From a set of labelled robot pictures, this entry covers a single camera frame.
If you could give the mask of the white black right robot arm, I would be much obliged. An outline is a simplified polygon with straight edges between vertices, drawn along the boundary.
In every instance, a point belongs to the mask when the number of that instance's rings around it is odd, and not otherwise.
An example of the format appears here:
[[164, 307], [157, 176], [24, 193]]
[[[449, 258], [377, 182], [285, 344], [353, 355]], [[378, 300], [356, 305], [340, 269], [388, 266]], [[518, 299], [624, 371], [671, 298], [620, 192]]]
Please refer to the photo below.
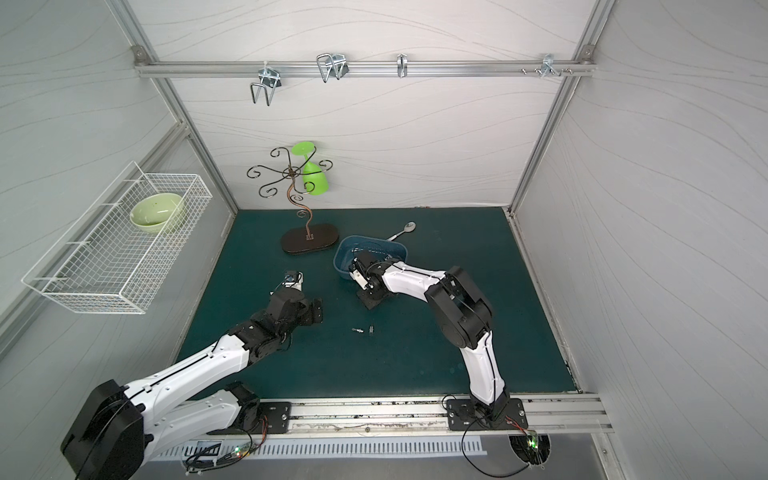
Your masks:
[[361, 250], [351, 261], [349, 274], [369, 310], [396, 295], [425, 302], [445, 338], [460, 350], [478, 421], [488, 427], [498, 420], [509, 395], [494, 352], [493, 308], [465, 270], [427, 270]]

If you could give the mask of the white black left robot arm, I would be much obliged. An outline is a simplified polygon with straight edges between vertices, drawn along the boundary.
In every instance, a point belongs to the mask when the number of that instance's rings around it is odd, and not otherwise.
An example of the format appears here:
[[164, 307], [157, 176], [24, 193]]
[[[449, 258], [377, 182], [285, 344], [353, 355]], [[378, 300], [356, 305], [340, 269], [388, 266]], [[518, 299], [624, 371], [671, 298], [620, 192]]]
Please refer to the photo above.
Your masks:
[[194, 395], [278, 352], [298, 327], [322, 320], [321, 299], [296, 286], [278, 288], [265, 309], [212, 345], [125, 385], [96, 386], [61, 443], [62, 455], [78, 479], [129, 479], [157, 454], [199, 434], [246, 429], [259, 400], [242, 383], [201, 400]]

